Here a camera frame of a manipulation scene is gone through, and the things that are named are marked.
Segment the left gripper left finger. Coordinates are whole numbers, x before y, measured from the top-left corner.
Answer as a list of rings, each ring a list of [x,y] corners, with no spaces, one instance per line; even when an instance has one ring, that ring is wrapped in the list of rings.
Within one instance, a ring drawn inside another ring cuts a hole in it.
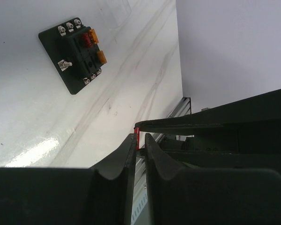
[[[0,168],[0,225],[128,225],[137,137],[87,169]]]

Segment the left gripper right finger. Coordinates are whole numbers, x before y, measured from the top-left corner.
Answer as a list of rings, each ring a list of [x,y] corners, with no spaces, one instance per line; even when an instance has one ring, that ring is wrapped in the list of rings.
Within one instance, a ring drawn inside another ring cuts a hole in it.
[[[271,169],[191,168],[145,135],[153,225],[281,225],[281,175]]]

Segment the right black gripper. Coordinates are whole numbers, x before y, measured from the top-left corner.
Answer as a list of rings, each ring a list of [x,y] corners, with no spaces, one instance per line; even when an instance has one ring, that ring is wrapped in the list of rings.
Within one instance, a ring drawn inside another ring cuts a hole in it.
[[[197,167],[271,169],[281,173],[281,89],[175,118],[135,124],[164,134],[157,145],[172,159]],[[186,135],[175,140],[174,135]]]

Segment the red blade fuse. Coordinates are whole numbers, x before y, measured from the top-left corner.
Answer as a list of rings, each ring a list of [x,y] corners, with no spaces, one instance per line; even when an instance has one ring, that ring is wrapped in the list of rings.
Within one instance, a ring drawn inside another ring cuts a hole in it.
[[[138,151],[140,148],[140,128],[135,127],[134,128],[134,133],[136,134],[136,150]]]
[[[90,40],[89,35],[87,33],[81,34],[81,39],[82,39],[82,42],[83,42],[85,48],[91,48],[92,47],[91,40]]]

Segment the black fuse box base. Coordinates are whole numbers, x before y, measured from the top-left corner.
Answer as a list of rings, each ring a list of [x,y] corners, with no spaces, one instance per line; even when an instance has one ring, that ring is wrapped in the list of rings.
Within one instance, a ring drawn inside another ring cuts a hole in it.
[[[102,72],[98,44],[85,48],[81,34],[90,29],[79,17],[67,20],[38,34],[38,38],[70,94],[75,95]]]

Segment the orange blade fuse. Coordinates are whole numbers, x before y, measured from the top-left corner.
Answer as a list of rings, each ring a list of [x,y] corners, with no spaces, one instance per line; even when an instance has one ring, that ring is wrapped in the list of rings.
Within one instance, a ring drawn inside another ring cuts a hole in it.
[[[103,51],[98,51],[96,52],[97,53],[97,56],[98,56],[98,59],[100,61],[101,64],[106,64],[107,63],[107,59],[105,57],[105,54]]]
[[[98,44],[99,43],[98,37],[97,37],[96,32],[95,32],[94,29],[90,29],[88,31],[88,35],[89,35],[89,39],[90,39],[91,43],[93,43],[93,44]]]

